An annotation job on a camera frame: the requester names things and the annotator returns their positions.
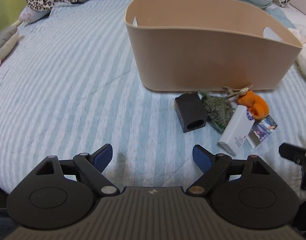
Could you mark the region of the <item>orange knitted sock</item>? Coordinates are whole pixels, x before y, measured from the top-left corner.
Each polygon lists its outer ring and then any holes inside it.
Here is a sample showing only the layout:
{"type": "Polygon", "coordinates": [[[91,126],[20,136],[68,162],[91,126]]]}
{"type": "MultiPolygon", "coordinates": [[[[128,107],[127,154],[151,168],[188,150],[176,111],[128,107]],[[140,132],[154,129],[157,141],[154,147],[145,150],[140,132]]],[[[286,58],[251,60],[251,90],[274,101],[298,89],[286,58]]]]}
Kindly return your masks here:
{"type": "Polygon", "coordinates": [[[266,101],[252,90],[239,96],[237,103],[246,106],[255,120],[262,120],[269,115],[269,106],[266,101]]]}

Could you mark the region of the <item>beige plastic storage basket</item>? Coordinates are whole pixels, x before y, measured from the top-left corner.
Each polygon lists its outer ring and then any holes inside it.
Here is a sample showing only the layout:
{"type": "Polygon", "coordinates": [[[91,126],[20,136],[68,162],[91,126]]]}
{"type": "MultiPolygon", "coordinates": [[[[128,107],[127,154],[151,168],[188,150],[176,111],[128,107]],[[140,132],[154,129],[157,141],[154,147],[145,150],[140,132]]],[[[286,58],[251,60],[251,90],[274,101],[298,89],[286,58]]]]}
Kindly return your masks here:
{"type": "Polygon", "coordinates": [[[278,20],[236,0],[133,0],[125,24],[144,87],[274,89],[302,50],[278,20]]]}

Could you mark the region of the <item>cartoon printed card box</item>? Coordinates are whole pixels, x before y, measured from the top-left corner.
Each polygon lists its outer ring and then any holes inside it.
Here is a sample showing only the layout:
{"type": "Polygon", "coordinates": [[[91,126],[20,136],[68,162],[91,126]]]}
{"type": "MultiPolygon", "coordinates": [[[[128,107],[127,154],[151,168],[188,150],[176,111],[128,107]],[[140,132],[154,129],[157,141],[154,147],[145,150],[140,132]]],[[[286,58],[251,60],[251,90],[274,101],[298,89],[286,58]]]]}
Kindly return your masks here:
{"type": "Polygon", "coordinates": [[[250,130],[246,140],[254,150],[277,128],[277,123],[268,115],[261,121],[256,121],[250,130]]]}

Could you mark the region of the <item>beige hair clip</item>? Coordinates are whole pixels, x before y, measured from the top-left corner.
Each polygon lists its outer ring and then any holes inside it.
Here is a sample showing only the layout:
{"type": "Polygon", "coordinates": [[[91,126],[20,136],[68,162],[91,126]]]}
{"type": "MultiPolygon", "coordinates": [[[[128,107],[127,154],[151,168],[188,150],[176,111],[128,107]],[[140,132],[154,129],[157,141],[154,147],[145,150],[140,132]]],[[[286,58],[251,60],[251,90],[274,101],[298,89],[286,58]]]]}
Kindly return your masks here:
{"type": "Polygon", "coordinates": [[[248,85],[246,87],[239,88],[239,89],[233,89],[233,88],[227,87],[227,86],[223,86],[222,88],[227,93],[226,98],[230,99],[230,98],[235,98],[235,97],[245,95],[249,90],[251,90],[252,87],[253,87],[253,85],[248,85]]]}

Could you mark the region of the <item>white rectangular carton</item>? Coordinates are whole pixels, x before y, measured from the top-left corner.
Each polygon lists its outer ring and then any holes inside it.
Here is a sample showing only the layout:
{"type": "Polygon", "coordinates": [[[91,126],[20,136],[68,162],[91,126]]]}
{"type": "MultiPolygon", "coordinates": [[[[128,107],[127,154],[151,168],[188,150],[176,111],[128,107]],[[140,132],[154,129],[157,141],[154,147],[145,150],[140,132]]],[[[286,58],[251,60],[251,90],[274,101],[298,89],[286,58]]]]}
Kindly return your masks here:
{"type": "Polygon", "coordinates": [[[218,144],[231,155],[237,155],[248,136],[255,119],[246,106],[238,105],[218,144]]]}

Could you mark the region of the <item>dried herb plastic bag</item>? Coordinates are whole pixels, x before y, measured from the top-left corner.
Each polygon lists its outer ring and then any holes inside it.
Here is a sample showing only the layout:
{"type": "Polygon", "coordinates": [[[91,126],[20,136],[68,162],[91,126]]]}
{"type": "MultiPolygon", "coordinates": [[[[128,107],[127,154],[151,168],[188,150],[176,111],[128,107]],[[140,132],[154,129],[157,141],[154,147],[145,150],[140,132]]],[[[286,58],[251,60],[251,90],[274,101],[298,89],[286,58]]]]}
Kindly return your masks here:
{"type": "Polygon", "coordinates": [[[223,133],[234,113],[231,103],[226,98],[209,93],[199,91],[198,94],[208,114],[208,122],[219,133],[223,133]]]}

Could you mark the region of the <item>black square box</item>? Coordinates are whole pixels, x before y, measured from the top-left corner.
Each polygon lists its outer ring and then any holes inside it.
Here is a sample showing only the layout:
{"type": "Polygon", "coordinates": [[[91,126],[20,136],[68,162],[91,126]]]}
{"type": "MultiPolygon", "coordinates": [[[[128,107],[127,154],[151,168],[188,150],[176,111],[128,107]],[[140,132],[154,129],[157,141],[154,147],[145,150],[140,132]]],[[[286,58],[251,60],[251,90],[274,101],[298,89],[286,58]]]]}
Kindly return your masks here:
{"type": "Polygon", "coordinates": [[[197,92],[176,97],[174,109],[183,133],[205,127],[208,114],[197,92]]]}

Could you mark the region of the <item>blue striped bed quilt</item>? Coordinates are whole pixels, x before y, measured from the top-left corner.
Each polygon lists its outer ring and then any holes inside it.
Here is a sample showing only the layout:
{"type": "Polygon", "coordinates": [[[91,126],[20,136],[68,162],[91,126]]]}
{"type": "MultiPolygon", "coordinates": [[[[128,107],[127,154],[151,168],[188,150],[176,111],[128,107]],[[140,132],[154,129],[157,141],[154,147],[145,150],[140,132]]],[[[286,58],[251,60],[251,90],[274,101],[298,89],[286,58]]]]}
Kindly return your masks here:
{"type": "Polygon", "coordinates": [[[117,187],[188,187],[199,144],[219,153],[210,125],[183,133],[174,94],[146,89],[124,22],[133,0],[60,3],[19,27],[0,67],[0,188],[11,192],[46,156],[113,146],[105,175],[117,187]]]}

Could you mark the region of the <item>white fluffy plush toy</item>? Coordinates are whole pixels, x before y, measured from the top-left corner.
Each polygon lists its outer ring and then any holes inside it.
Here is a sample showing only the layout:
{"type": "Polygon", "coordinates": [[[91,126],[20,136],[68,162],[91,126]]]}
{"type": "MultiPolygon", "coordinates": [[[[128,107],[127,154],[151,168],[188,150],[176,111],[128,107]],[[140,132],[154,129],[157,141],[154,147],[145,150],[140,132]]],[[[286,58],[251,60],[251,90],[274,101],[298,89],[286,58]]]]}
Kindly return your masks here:
{"type": "Polygon", "coordinates": [[[295,62],[301,75],[306,81],[306,29],[298,30],[294,28],[289,28],[289,30],[302,43],[303,48],[297,56],[295,62]]]}

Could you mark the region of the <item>grey plush cushion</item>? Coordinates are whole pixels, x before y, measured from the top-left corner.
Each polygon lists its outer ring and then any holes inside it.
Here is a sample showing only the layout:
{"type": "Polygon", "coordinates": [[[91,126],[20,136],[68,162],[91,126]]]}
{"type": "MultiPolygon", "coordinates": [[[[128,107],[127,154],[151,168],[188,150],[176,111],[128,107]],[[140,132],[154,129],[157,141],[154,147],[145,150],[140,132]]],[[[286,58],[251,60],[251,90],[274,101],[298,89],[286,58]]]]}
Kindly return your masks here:
{"type": "Polygon", "coordinates": [[[12,25],[0,33],[0,64],[11,53],[19,39],[18,27],[12,25]]]}

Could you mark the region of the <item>small pink plush item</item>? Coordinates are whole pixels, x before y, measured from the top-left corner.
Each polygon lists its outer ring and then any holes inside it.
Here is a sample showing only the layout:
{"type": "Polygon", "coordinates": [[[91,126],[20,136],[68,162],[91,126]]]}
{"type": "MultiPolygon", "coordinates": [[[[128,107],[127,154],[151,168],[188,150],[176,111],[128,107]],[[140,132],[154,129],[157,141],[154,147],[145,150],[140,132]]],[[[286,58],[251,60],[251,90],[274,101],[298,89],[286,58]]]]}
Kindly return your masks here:
{"type": "Polygon", "coordinates": [[[24,10],[20,13],[19,21],[25,22],[25,23],[34,23],[34,22],[41,20],[43,17],[45,17],[49,13],[50,13],[50,10],[38,11],[38,10],[31,9],[28,6],[25,6],[24,10]]]}

